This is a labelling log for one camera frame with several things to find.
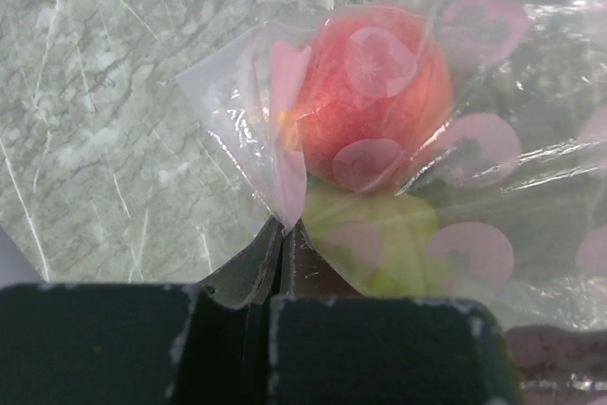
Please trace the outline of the fake red tomato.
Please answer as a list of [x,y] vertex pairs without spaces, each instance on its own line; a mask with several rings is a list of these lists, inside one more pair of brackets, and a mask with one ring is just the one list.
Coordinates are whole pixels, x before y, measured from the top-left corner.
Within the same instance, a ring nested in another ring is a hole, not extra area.
[[393,4],[357,7],[308,44],[289,126],[308,173],[354,193],[402,187],[432,158],[453,108],[446,57],[425,18]]

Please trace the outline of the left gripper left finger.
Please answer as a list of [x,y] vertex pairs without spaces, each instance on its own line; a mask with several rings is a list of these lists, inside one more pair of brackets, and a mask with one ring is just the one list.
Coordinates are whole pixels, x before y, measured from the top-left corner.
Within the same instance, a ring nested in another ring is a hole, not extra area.
[[1,291],[5,404],[261,404],[282,226],[190,284]]

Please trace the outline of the clear zip bag pink slider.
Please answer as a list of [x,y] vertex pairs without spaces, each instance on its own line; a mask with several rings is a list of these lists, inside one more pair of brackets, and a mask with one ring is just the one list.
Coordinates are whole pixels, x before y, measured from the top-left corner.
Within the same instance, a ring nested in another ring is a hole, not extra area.
[[606,0],[347,6],[177,80],[355,290],[481,302],[527,401],[605,402]]

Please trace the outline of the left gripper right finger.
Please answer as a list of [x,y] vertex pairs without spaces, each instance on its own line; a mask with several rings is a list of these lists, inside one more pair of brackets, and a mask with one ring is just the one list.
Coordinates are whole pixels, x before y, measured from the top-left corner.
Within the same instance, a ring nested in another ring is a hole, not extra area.
[[519,404],[494,316],[452,298],[358,295],[303,225],[286,237],[269,304],[271,404]]

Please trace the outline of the fake green apple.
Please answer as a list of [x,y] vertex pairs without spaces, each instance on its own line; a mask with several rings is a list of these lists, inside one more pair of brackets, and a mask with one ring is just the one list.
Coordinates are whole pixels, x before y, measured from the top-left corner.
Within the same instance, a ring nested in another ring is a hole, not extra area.
[[434,209],[406,193],[355,194],[319,183],[306,194],[303,225],[314,249],[358,292],[442,293],[425,247],[439,229]]

